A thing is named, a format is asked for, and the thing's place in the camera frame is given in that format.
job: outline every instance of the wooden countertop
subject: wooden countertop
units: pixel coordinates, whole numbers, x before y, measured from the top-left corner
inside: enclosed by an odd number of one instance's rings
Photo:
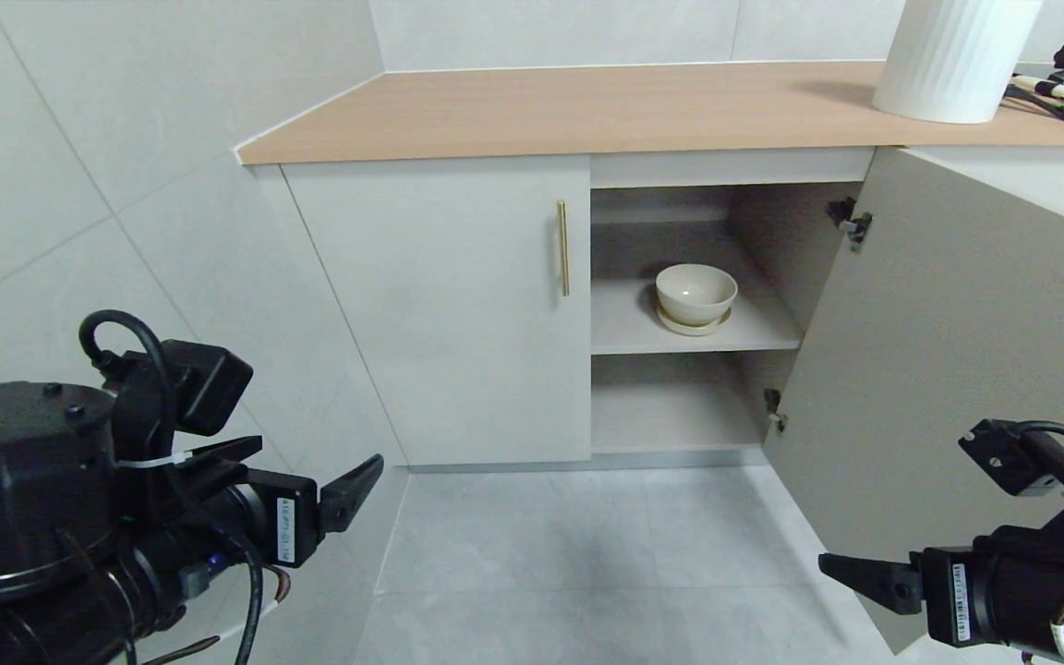
[[[882,63],[388,73],[246,144],[246,165],[841,146],[1064,146],[1015,101],[987,124],[879,113]]]

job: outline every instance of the open cabinet door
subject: open cabinet door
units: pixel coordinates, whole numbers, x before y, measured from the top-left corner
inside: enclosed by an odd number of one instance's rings
[[[1064,422],[1064,216],[894,148],[862,212],[868,238],[836,254],[769,462],[836,554],[908,561],[1044,525],[1060,496],[1001,494],[957,442],[984,417]],[[925,615],[864,602],[895,652],[925,634]]]

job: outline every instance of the gold door handle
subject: gold door handle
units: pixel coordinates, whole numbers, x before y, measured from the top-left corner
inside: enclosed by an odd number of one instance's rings
[[[561,231],[561,292],[569,296],[569,215],[565,201],[556,202],[556,227]]]

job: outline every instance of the cabinet door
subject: cabinet door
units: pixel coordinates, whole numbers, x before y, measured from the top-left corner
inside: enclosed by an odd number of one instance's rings
[[[284,171],[411,464],[588,459],[587,156]]]
[[[983,417],[1064,422],[1063,216],[892,148],[857,211],[872,228],[836,254],[769,462],[837,554],[907,561],[1042,526],[1061,497],[1001,494],[957,442]],[[865,605],[894,651],[926,632]]]

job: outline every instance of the saucer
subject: saucer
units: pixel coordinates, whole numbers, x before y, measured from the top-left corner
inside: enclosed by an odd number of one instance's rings
[[[679,320],[675,320],[668,316],[668,313],[664,312],[663,307],[660,305],[654,306],[654,315],[660,317],[660,323],[663,323],[664,328],[667,328],[672,333],[680,333],[680,335],[688,337],[703,337],[705,335],[716,333],[721,326],[725,326],[725,321],[730,319],[731,314],[733,314],[733,307],[728,309],[721,318],[712,321],[712,323],[705,323],[704,326],[687,326],[680,323]]]

